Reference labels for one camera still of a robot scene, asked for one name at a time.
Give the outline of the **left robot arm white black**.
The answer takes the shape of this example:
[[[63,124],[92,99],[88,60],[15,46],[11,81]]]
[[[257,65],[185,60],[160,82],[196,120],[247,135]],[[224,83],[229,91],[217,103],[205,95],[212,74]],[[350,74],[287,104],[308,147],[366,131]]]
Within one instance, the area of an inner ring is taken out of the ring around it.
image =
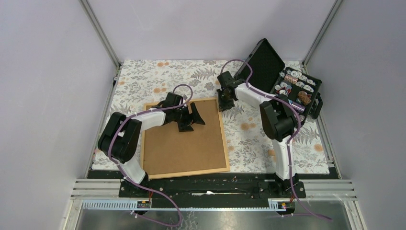
[[[148,110],[130,116],[114,112],[99,137],[98,150],[118,167],[124,179],[132,182],[130,191],[137,197],[146,195],[149,186],[144,181],[147,173],[134,158],[139,137],[143,131],[171,122],[177,123],[180,132],[193,131],[193,124],[205,125],[195,103],[169,92],[165,100]]]

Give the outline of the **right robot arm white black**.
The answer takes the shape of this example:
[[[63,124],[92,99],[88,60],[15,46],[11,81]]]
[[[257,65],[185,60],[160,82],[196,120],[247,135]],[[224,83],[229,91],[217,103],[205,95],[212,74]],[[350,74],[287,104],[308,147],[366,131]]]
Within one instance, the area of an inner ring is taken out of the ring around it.
[[[219,111],[223,112],[234,107],[235,101],[243,101],[259,109],[262,129],[272,140],[275,151],[275,173],[279,181],[275,183],[275,193],[287,197],[293,192],[295,172],[291,145],[300,125],[298,113],[290,106],[288,99],[263,92],[244,80],[234,79],[229,71],[217,77],[220,89],[217,90]]]

